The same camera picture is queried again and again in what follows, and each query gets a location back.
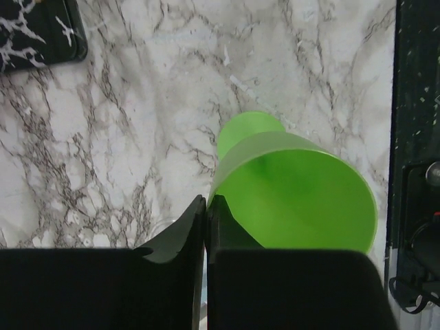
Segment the gold wine glass rack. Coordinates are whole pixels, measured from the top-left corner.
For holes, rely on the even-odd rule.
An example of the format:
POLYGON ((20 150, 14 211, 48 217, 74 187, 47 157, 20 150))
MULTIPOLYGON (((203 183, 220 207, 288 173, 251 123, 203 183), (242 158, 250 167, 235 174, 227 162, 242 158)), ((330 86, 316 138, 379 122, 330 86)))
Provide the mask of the gold wine glass rack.
POLYGON ((85 59, 87 37, 76 1, 2 1, 1 73, 85 59))

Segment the green wine glass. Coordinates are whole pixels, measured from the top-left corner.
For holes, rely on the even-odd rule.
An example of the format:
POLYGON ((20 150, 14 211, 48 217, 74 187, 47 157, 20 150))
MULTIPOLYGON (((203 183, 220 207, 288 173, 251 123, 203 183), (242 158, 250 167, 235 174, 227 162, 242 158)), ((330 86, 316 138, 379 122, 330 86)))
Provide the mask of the green wine glass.
POLYGON ((224 197, 264 248, 371 249, 378 215, 366 180, 274 116, 248 111, 231 118, 217 155, 209 197, 224 197))

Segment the clear wine glass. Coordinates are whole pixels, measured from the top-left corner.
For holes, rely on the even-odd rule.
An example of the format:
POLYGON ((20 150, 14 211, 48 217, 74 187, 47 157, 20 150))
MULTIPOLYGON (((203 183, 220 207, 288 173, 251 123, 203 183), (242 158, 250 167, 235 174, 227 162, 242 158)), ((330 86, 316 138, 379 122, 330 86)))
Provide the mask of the clear wine glass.
POLYGON ((145 246, 154 250, 166 249, 169 241, 169 228, 176 221, 176 218, 163 218, 158 220, 151 228, 145 246))

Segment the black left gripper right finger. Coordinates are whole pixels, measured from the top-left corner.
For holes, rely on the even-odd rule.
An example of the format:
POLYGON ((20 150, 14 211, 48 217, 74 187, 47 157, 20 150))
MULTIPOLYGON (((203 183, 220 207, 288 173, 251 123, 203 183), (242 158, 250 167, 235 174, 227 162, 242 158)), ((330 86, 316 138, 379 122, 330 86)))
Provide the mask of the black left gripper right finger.
POLYGON ((207 211, 209 329, 396 329, 363 253, 265 249, 216 196, 207 211))

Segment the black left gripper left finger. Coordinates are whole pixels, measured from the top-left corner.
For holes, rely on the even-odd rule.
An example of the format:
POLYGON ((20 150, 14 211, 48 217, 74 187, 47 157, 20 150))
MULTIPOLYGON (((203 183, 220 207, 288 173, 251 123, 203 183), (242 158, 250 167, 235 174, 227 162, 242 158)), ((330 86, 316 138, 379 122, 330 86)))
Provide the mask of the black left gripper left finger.
POLYGON ((1 251, 2 329, 197 329, 206 201, 169 228, 166 249, 1 251))

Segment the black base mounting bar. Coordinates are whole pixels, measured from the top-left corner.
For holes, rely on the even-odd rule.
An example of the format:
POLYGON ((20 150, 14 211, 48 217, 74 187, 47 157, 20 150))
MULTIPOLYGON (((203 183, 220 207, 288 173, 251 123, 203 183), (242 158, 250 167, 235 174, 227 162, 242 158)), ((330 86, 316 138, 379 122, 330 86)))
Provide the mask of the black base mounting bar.
POLYGON ((439 304, 439 2, 396 6, 385 285, 400 309, 439 304))

